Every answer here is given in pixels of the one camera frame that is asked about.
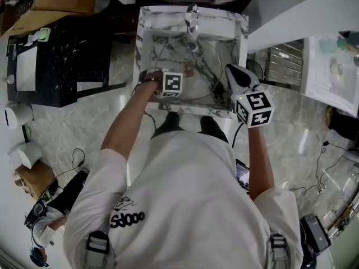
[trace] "white t-shirt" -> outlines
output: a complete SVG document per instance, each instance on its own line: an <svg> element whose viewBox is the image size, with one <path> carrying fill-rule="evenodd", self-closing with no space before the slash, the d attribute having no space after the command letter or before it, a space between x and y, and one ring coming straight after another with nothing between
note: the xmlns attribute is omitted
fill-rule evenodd
<svg viewBox="0 0 359 269"><path fill-rule="evenodd" d="M46 216L41 217L38 222L35 223L33 228L33 238L35 242L42 247L49 245L56 232L48 225L63 217L63 214L60 211L51 206L47 206L46 209Z"/></svg>
<svg viewBox="0 0 359 269"><path fill-rule="evenodd" d="M236 180L229 144L186 131L150 142L126 188L126 161L100 152L68 217L64 251L82 268L89 233L109 228L116 268L264 268L270 228L287 239L292 268L302 249L294 194L270 189L253 202Z"/></svg>

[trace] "person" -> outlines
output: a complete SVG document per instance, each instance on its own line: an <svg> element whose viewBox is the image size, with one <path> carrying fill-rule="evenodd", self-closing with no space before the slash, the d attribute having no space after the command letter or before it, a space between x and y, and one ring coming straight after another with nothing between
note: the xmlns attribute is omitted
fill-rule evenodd
<svg viewBox="0 0 359 269"><path fill-rule="evenodd" d="M34 224L31 230L31 236L37 248L31 251L30 258L37 266L45 266L47 262L45 248L52 240L57 229L66 222L68 214L77 196L79 196L87 177L87 172L83 170L78 172L69 183L67 183L62 193L47 204L46 215L40 217Z"/></svg>
<svg viewBox="0 0 359 269"><path fill-rule="evenodd" d="M108 234L115 268L265 268L271 232L302 249L294 193L275 188L260 128L248 129L250 193L236 179L232 148L211 117L201 133L169 113L150 140L140 175L127 188L127 161L147 102L162 86L146 76L111 125L97 162L68 216L63 249L72 268L91 267L89 235Z"/></svg>
<svg viewBox="0 0 359 269"><path fill-rule="evenodd" d="M328 106L325 112L325 124L340 136L355 143L359 142L359 119L339 114L335 108Z"/></svg>

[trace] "white container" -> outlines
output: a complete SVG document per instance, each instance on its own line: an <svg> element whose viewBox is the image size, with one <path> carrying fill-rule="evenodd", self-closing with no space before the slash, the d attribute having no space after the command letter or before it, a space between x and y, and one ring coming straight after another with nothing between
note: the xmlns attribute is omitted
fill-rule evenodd
<svg viewBox="0 0 359 269"><path fill-rule="evenodd" d="M33 110L26 104L11 104L4 110L4 118L9 129L16 129L33 119Z"/></svg>
<svg viewBox="0 0 359 269"><path fill-rule="evenodd" d="M40 148L33 142L19 146L19 154L22 164L29 169L43 156Z"/></svg>

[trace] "hand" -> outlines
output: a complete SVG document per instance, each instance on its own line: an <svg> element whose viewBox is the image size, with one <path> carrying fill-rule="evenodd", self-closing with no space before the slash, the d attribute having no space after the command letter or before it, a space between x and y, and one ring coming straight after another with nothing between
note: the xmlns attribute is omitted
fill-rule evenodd
<svg viewBox="0 0 359 269"><path fill-rule="evenodd" d="M162 83L163 83L163 72L162 71L155 71L152 73L147 74L144 80L148 80L153 78L154 81L145 82L140 87L151 88L157 94L162 92Z"/></svg>

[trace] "marble floor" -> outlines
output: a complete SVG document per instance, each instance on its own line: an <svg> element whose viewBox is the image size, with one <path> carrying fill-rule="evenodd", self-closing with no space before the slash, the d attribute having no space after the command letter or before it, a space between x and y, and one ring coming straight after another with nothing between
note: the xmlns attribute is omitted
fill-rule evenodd
<svg viewBox="0 0 359 269"><path fill-rule="evenodd" d="M134 63L134 43L113 45L110 67L111 83L129 81L125 89L113 90L80 99L76 104L64 108L51 108L33 105L34 120L29 123L30 139L36 142L43 152L43 160L49 164L56 175L71 169L72 153L78 147L86 154L84 167L91 169L102 140L116 115L124 107L131 95L131 80ZM78 85L84 89L91 85ZM324 141L347 147L348 140L334 131L329 131L324 123L326 105L301 96L299 92L279 87L265 87L271 92L276 104L273 121L263 127L275 183L286 189L309 188L317 184L315 178L316 162ZM151 111L157 126L164 121L166 112ZM215 118L232 143L238 127L236 120ZM189 131L200 131L199 117L184 114L180 126ZM128 161L129 181L137 177L144 165L148 152L148 142L154 131L151 118L144 116L141 129ZM236 157L249 164L248 134L242 127L234 145ZM318 164L318 176L333 165L343 150L331 145L326 147ZM76 151L74 165L82 159ZM323 175L326 188L321 194L312 187L303 195L304 189L295 191L300 216L315 213L328 227L350 199L357 188L359 169L353 162L341 159L340 162ZM59 177L65 185L74 171Z"/></svg>

